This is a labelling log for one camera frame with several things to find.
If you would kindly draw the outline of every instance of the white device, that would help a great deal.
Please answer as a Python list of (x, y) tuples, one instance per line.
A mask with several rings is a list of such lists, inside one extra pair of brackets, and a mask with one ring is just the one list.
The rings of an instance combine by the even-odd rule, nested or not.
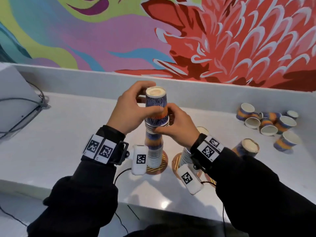
[(191, 171), (188, 164), (179, 167), (177, 173), (191, 195), (195, 195), (203, 189), (204, 185), (201, 184), (200, 178)]
[(132, 159), (132, 174), (144, 175), (147, 171), (148, 146), (134, 145), (128, 150), (130, 155), (128, 159)]
[[(33, 88), (14, 66), (0, 63), (0, 99), (26, 98), (42, 102)], [(38, 105), (25, 100), (0, 101), (0, 131), (10, 131), (29, 115)]]

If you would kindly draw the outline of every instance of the right hand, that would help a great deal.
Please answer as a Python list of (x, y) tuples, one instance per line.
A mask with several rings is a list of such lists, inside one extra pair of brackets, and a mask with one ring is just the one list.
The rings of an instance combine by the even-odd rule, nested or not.
[(195, 127), (191, 117), (175, 103), (168, 103), (167, 107), (169, 122), (173, 122), (173, 124), (167, 127), (157, 127), (154, 132), (168, 135), (181, 146), (190, 149), (198, 139), (200, 132)]

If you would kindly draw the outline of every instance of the colorful mural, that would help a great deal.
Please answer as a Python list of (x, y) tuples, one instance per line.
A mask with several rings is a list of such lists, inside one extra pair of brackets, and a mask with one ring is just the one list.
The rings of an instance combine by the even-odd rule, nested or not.
[(316, 90), (316, 0), (0, 0), (0, 61)]

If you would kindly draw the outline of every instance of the black jacket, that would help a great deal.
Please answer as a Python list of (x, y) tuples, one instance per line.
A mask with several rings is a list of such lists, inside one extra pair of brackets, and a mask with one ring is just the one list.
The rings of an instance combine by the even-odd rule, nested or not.
[[(111, 127), (101, 127), (97, 135), (115, 143), (125, 136)], [(206, 136), (201, 134), (191, 148)], [(316, 206), (286, 187), (278, 176), (260, 161), (239, 158), (224, 148), (207, 168), (216, 184), (216, 193), (225, 205), (232, 225), (254, 236), (316, 236)], [(118, 189), (113, 184), (116, 167), (82, 157), (73, 176), (61, 178), (44, 205), (48, 208), (28, 228), (29, 237), (96, 237), (108, 224), (118, 205)], [(129, 236), (208, 236), (203, 230), (162, 227)]]

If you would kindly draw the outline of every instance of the white countertop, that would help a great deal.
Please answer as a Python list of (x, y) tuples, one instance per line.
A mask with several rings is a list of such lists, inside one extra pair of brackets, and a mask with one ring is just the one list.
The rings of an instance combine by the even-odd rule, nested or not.
[[(0, 144), (0, 180), (51, 189), (58, 179), (73, 174), (88, 139), (107, 122), (116, 104), (110, 99), (45, 94), (52, 107)], [(257, 159), (275, 171), (284, 184), (316, 203), (316, 161), (304, 145), (294, 147), (294, 154), (287, 155), (273, 148), (278, 136), (263, 136), (258, 130), (245, 127), (234, 114), (184, 110), (196, 126), (204, 126), (229, 148), (244, 138), (254, 139), (260, 146)], [(142, 123), (127, 135), (125, 141), (132, 146), (143, 144), (144, 139)], [(223, 204), (214, 187), (205, 184), (202, 191), (192, 196), (173, 174), (171, 161), (182, 149), (164, 136), (164, 151), (169, 159), (167, 169), (155, 176), (133, 176), (130, 171), (123, 173), (116, 183), (118, 201), (221, 221)], [(117, 174), (129, 167), (130, 160), (126, 160), (118, 166)]]

